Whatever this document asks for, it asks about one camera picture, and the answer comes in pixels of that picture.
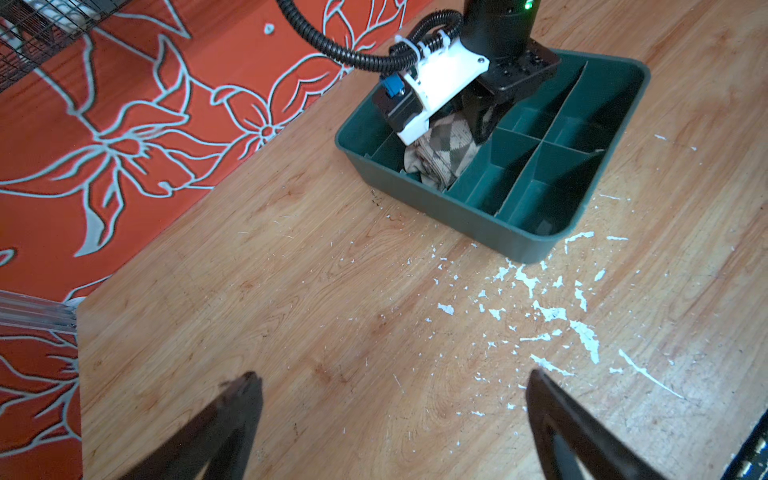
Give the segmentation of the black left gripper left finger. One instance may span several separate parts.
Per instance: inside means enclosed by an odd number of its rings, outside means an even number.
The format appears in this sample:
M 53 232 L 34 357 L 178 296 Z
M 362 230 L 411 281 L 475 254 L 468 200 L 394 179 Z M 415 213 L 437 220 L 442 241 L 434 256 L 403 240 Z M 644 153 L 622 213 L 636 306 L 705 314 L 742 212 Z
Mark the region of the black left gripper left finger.
M 262 379 L 248 371 L 122 477 L 242 479 L 263 405 Z

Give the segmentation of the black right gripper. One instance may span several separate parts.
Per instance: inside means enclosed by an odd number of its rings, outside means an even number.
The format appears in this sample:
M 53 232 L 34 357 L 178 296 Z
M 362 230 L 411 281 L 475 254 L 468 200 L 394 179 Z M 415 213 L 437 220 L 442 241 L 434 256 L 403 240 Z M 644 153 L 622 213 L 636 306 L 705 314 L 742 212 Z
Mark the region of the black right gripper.
M 529 39 L 520 56 L 492 62 L 465 87 L 458 96 L 458 110 L 475 143 L 485 143 L 503 117 L 553 78 L 560 64 L 557 54 Z

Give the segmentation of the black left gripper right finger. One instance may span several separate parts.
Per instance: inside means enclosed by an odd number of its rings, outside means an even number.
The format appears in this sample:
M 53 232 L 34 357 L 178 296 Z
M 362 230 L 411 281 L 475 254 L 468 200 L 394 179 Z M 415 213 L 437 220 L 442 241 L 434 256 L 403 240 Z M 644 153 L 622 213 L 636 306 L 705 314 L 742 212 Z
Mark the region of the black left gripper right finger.
M 660 479 L 636 455 L 543 370 L 530 372 L 529 425 L 547 479 Z

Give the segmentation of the olive argyle patterned sock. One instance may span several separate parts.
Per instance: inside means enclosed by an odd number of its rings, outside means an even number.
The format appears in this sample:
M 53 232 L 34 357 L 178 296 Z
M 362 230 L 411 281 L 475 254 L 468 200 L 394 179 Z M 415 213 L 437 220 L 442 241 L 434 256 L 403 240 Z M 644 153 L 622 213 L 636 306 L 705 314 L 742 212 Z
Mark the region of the olive argyle patterned sock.
M 480 151 L 469 123 L 461 112 L 431 124 L 426 134 L 404 152 L 404 171 L 438 191 L 449 189 Z

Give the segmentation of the green divided organizer tray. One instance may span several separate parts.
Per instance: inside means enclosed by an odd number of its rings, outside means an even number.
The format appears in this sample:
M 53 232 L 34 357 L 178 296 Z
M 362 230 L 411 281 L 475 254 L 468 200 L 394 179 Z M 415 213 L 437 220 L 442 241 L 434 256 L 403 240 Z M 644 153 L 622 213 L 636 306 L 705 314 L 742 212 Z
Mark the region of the green divided organizer tray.
M 336 145 L 370 186 L 514 262 L 537 263 L 586 212 L 651 80 L 638 60 L 558 55 L 556 75 L 506 114 L 445 191 L 406 172 L 405 146 L 370 97 Z

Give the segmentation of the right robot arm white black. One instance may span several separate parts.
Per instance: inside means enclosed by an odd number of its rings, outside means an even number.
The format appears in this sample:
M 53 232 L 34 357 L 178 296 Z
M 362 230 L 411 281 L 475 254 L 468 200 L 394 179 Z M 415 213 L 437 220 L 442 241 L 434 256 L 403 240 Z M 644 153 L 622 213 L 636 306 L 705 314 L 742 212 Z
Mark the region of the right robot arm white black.
M 561 63 L 531 37 L 536 1 L 467 1 L 422 18 L 386 56 L 344 47 L 317 30 L 292 1 L 278 4 L 296 33 L 345 66 L 377 73 L 374 103 L 406 146 L 424 136 L 446 106 L 462 113 L 484 143 L 517 103 L 535 94 Z

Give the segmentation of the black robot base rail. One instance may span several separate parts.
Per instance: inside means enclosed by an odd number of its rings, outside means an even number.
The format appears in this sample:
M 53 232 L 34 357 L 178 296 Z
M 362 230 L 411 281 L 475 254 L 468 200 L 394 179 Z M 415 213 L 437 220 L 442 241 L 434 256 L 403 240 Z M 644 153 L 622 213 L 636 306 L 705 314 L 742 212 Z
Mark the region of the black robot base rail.
M 768 411 L 765 411 L 726 468 L 722 480 L 767 480 L 767 431 Z

